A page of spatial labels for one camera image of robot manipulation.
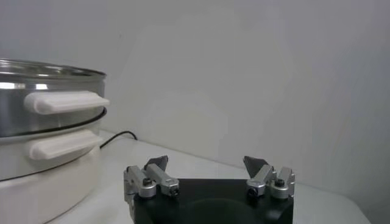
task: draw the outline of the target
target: lid rim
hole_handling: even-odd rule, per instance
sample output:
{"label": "lid rim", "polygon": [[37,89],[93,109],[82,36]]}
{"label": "lid rim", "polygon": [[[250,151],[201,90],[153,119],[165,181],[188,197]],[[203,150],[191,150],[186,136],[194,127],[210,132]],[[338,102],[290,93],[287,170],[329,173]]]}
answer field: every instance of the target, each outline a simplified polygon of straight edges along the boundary
{"label": "lid rim", "polygon": [[0,77],[29,77],[35,79],[104,79],[104,72],[68,65],[55,65],[38,61],[0,58]]}

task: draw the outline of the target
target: white tabletop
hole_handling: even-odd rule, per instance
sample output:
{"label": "white tabletop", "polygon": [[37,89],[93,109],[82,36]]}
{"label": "white tabletop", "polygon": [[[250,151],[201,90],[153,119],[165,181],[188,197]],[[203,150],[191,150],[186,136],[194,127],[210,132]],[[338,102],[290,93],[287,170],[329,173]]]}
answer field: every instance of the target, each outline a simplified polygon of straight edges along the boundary
{"label": "white tabletop", "polygon": [[[112,135],[109,132],[101,132],[104,139]],[[168,155],[166,171],[173,177],[243,179],[249,177],[245,169],[119,137],[102,150],[102,177],[96,189],[78,205],[49,223],[133,223],[123,196],[123,170],[129,165],[142,167],[149,158],[162,155]],[[351,200],[297,184],[294,201],[295,223],[368,224],[370,222]]]}

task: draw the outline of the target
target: pot handle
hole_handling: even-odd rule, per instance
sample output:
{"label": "pot handle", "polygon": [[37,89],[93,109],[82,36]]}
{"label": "pot handle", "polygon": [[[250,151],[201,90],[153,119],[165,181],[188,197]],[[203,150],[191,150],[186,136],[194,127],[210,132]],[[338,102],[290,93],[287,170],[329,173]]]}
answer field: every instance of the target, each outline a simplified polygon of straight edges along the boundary
{"label": "pot handle", "polygon": [[24,98],[24,106],[38,114],[59,114],[102,107],[110,101],[90,91],[39,92]]}
{"label": "pot handle", "polygon": [[102,138],[90,130],[42,138],[27,143],[26,152],[33,160],[49,160],[99,145]]}

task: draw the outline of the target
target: metal clamp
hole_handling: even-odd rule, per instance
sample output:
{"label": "metal clamp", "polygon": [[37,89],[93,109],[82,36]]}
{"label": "metal clamp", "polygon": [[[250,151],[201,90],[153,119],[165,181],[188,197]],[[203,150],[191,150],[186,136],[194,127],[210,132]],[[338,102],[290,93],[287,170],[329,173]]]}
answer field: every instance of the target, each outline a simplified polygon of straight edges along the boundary
{"label": "metal clamp", "polygon": [[142,198],[156,195],[156,183],[142,173],[138,166],[129,166],[124,171],[124,192],[126,195],[138,194]]}
{"label": "metal clamp", "polygon": [[170,197],[178,197],[180,194],[179,180],[170,177],[156,164],[149,164],[144,171],[146,176],[154,180],[161,187],[162,194]]}
{"label": "metal clamp", "polygon": [[295,174],[290,168],[283,167],[276,180],[270,185],[271,195],[278,199],[287,199],[294,197]]}
{"label": "metal clamp", "polygon": [[270,165],[263,165],[260,171],[251,179],[246,181],[247,193],[250,197],[259,197],[264,194],[269,180],[276,178],[276,172]]}

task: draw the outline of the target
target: black cable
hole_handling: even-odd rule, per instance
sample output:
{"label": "black cable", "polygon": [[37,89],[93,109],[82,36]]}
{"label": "black cable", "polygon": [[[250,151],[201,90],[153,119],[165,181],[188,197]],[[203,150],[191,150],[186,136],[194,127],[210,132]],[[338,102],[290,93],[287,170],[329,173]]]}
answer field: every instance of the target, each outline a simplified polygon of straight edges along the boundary
{"label": "black cable", "polygon": [[105,147],[108,143],[110,143],[112,140],[114,140],[116,137],[118,137],[119,135],[123,135],[123,134],[130,134],[133,136],[133,138],[135,140],[138,140],[138,138],[135,136],[134,133],[132,133],[131,131],[122,131],[122,132],[119,132],[118,134],[112,136],[109,140],[105,141],[103,144],[100,145],[100,149],[102,149],[103,147]]}

